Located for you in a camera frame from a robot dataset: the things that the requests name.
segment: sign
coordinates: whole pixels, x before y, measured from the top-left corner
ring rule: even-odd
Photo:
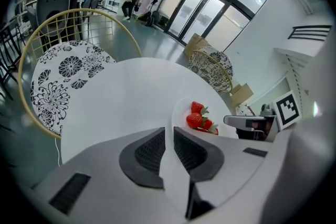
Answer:
[[[283,130],[301,119],[293,91],[273,100],[273,107],[278,119],[279,129]]]

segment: black and white floral cushion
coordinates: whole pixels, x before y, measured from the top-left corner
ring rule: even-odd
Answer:
[[[35,67],[30,88],[33,108],[44,125],[61,135],[71,95],[115,62],[86,41],[62,42],[48,49]]]
[[[233,77],[233,69],[229,58],[222,51],[218,51],[213,47],[203,47],[199,51],[205,52],[219,62],[229,77]],[[223,76],[220,67],[214,65],[209,58],[203,54],[192,54],[188,62],[188,68],[198,74],[207,83],[209,83],[217,92],[226,90],[230,84],[229,80]]]

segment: staircase railing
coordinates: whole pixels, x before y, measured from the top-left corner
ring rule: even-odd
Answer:
[[[288,39],[310,39],[317,41],[325,41],[331,25],[304,25],[293,27],[292,33]]]

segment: glass entrance door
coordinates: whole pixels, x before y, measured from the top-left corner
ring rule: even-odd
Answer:
[[[208,0],[200,13],[197,14],[195,20],[192,22],[182,40],[185,43],[188,43],[194,33],[201,36],[224,5],[225,4],[219,0]]]
[[[184,0],[177,7],[168,33],[186,45],[194,33],[201,36],[209,27],[213,27],[212,21],[224,6],[225,3],[220,0]]]
[[[170,26],[169,32],[176,37],[180,37],[183,28],[202,1],[203,0],[185,0],[179,12],[175,16],[174,21]]]

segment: door frame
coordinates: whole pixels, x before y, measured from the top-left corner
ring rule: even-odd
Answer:
[[[183,26],[180,34],[177,36],[171,32],[169,32],[170,27],[172,26],[174,19],[176,18],[178,12],[180,11],[181,7],[184,5],[186,0],[180,0],[178,5],[176,6],[172,16],[170,17],[164,32],[174,39],[176,39],[178,42],[180,42],[183,46],[186,46],[186,42],[183,41],[183,38],[185,34],[188,32],[189,28],[192,26],[193,22],[195,21],[196,17],[199,15],[199,13],[202,11],[204,6],[207,4],[209,0],[201,0],[198,6],[195,8],[195,10],[192,12],[190,18],[186,22],[186,24]],[[220,11],[217,13],[217,15],[212,19],[210,24],[207,26],[207,28],[202,33],[202,37],[205,38],[206,35],[212,30],[212,28],[215,26],[215,24],[219,21],[221,16],[226,12],[226,10],[230,7],[230,2],[228,0],[219,0],[224,3],[224,6],[220,9]]]

